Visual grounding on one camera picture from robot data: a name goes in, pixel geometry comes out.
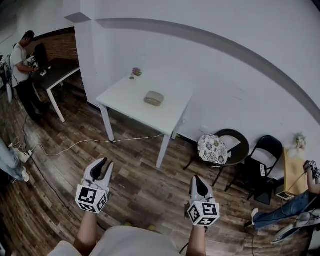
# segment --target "curved wall molding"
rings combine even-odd
[[[285,89],[320,124],[319,107],[294,80],[265,58],[232,40],[199,28],[154,19],[110,18],[99,19],[96,22],[106,29],[140,30],[177,37],[230,55],[253,67]]]

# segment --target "brick wall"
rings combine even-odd
[[[76,36],[74,27],[61,29],[37,37],[37,41],[32,42],[27,48],[27,54],[32,54],[36,45],[44,44],[48,61],[54,58],[69,59],[78,61]],[[85,89],[80,70],[69,76],[67,83],[82,90]]]

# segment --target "white shirt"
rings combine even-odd
[[[48,256],[81,256],[68,242],[61,241]],[[109,228],[90,256],[180,256],[169,237],[152,231],[115,226]]]
[[[12,70],[12,87],[16,87],[19,83],[26,81],[29,78],[29,73],[20,72],[17,64],[22,62],[28,66],[27,52],[17,43],[10,56],[10,66]]]

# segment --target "black pants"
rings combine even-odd
[[[20,98],[20,101],[22,102],[26,112],[28,115],[34,119],[36,118],[37,114],[35,112],[34,106],[42,112],[44,109],[45,104],[42,103],[36,93],[35,90],[32,86],[31,78],[28,78],[26,81],[20,82],[16,87],[15,87],[18,96]]]

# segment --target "small plant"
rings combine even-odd
[[[137,68],[137,67],[134,67],[132,69],[132,73],[131,73],[130,79],[133,80],[133,79],[135,79],[135,76],[136,77],[140,77],[141,75],[142,75],[141,70],[139,68]]]

